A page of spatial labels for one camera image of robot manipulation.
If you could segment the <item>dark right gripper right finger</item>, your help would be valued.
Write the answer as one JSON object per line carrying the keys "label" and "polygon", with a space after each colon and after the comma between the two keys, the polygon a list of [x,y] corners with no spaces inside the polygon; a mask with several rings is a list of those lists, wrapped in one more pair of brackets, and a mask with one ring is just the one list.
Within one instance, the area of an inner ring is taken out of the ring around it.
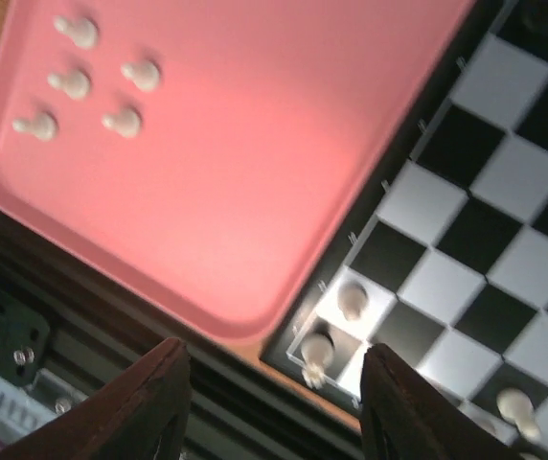
{"label": "dark right gripper right finger", "polygon": [[365,353],[361,373],[366,459],[518,459],[461,413],[387,345]]}

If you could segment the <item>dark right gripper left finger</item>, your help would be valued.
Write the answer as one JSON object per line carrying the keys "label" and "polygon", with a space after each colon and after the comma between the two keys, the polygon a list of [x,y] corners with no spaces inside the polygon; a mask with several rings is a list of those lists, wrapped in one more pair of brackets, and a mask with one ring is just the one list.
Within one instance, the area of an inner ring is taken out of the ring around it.
{"label": "dark right gripper left finger", "polygon": [[167,338],[77,407],[0,450],[14,459],[178,459],[189,418],[190,357]]}

